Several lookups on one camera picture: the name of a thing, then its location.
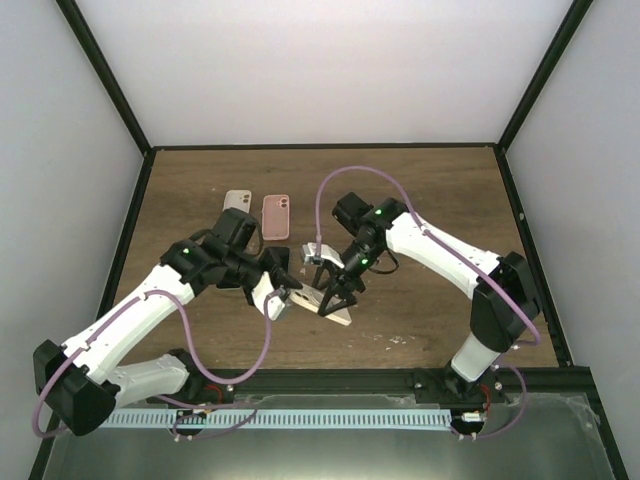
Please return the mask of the pink phone case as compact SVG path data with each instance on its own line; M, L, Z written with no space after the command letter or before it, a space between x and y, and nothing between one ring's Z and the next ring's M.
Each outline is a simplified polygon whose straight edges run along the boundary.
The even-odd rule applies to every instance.
M285 194L267 195L262 203L262 236L267 241L286 240L290 233L290 200Z

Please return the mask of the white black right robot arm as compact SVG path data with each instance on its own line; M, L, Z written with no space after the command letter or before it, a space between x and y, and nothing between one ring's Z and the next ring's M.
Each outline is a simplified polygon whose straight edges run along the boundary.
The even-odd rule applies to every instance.
M527 260L516 252L500 256L473 247L412 216L394 198L374 206L350 192L332 210L353 237L343 252L316 242L302 246L304 263L317 267L313 288L322 292L318 313L327 317L356 304L362 275L383 253L402 255L460 289L471 301L470 333L446 364L442 384L458 403L480 390L480 378L541 312Z

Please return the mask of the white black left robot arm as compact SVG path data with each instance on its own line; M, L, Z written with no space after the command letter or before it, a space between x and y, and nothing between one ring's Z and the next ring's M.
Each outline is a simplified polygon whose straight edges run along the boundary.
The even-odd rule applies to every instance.
M258 255L246 248L257 220L237 208L224 210L216 223L173 243L149 275L129 295L82 332L62 344L44 341L33 353L38 401L31 418L33 432L51 437L39 426L48 406L62 427L77 436L103 424L118 407L160 397L196 402L204 382L237 385L251 378L270 347L272 323L290 305L290 294L301 288L283 265L277 250L266 247ZM188 323L183 325L188 348L139 364L121 360L147 334L172 315L186 313L186 305L211 286L240 288L247 303L265 320L261 354L245 373L233 378L214 375L198 357Z

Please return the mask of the black aluminium frame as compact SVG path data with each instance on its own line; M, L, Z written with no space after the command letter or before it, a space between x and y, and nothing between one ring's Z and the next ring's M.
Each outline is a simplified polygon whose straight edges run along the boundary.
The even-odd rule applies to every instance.
M98 313L106 314L114 304L116 288L120 282L129 251L134 228L139 217L144 195L152 173L158 147L150 145L130 107L111 67L106 60L80 7L74 1L61 1L58 7L74 33L86 57L103 84L131 137L143 155L133 198L120 235ZM533 393L582 392L588 399L592 415L598 420L598 435L603 442L607 462L617 479L628 474L609 424L605 408L589 368L577 366L569 352L568 342L560 325L554 301L551 298L546 275L538 255L521 199L507 160L507 150L516 138L525 120L537 102L543 88L559 63L591 7L588 1L571 3L560 26L529 82L515 113L511 116L498 142L491 144L497 166L507 194L518 233L529 262L531 283L537 289L538 308L544 314L550 334L557 366L531 367L519 372L500 368L494 379L505 381L508 388L523 378L525 387ZM88 376L84 367L66 366L68 355L63 348L47 340L34 351L35 385L43 393L44 402L53 414L46 432L42 433L43 446L34 462L31 476L41 479L50 461L53 437L68 427L73 433L87 434L102 425L115 407L118 389L115 382L97 382ZM480 392L487 391L487 383L479 379L469 389L450 389L445 380L448 369L268 369L252 375L243 387L249 391L269 394L303 395L394 394L408 393L420 403L434 403L440 407L461 410L471 405Z

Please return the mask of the black screen smartphone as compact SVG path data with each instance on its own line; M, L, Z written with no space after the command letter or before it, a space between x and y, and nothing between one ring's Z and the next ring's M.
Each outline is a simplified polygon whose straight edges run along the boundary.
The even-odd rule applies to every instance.
M288 262L290 258L290 249L284 246L269 246L265 248L265 252L270 258L281 262Z
M235 285L219 285L217 286L218 290L222 290L222 291L236 291L236 290L241 290L242 287L240 286L235 286Z

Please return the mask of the white phone case with ring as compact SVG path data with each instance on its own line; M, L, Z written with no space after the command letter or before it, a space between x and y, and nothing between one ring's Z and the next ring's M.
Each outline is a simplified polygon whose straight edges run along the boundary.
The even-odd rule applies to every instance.
M252 192L250 190L228 190L223 201L223 209L238 209L249 213L252 202Z

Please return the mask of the grey metal plate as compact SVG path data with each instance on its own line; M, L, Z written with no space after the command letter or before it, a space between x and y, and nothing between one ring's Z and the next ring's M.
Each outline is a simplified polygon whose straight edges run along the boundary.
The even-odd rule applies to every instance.
M272 397L261 409L427 409L384 397ZM399 429L104 428L54 444L48 479L612 479L583 396L493 405L487 434Z

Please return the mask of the beige phone case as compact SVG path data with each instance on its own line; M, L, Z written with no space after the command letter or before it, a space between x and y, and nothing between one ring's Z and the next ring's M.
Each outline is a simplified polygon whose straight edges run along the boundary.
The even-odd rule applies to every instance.
M297 306L318 315L321 305L323 304L324 293L309 285L303 284L301 289L291 290L290 300ZM352 318L347 308L336 309L335 306L340 303L339 298L331 297L325 309L323 317L342 326L350 326Z

